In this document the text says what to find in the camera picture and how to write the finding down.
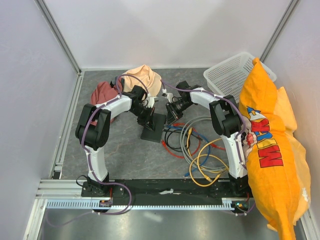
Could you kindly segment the black network switch box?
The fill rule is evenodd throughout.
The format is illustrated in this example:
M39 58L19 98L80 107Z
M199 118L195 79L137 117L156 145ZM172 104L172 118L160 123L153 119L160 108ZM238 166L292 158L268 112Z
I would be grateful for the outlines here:
M166 115L155 113L152 120L152 128L144 127L140 138L145 141L160 143L164 126L166 123Z

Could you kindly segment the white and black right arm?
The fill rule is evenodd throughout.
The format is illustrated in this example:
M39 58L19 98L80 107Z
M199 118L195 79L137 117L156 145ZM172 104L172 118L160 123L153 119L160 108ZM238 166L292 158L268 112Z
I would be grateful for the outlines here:
M192 105L201 105L210 111L214 131L222 138L225 146L229 175L235 179L247 176L245 156L241 143L243 127L245 126L235 99L232 95L220 96L205 90L199 85L190 86L186 81L176 87L180 97L168 98L166 103L168 123L171 124L183 116L183 111Z

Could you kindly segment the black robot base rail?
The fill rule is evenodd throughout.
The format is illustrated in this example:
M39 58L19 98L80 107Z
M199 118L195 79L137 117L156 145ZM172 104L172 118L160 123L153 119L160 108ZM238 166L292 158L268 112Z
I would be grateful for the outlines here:
M94 200L115 201L121 205L178 205L218 204L221 199L248 202L252 192L247 184L237 186L221 178L208 187L196 185L191 179L117 179L110 185L93 180L81 184L81 196Z

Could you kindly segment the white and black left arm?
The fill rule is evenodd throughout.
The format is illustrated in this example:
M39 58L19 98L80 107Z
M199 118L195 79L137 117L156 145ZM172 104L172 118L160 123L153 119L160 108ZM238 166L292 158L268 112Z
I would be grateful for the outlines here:
M92 191L99 197L106 196L110 185L106 182L108 170L104 158L104 146L108 141L111 120L130 112L137 123L147 131L156 131L154 121L155 98L142 87L135 85L130 92L121 92L114 98L96 105L86 104L81 112L75 136L85 151L88 177L95 181Z

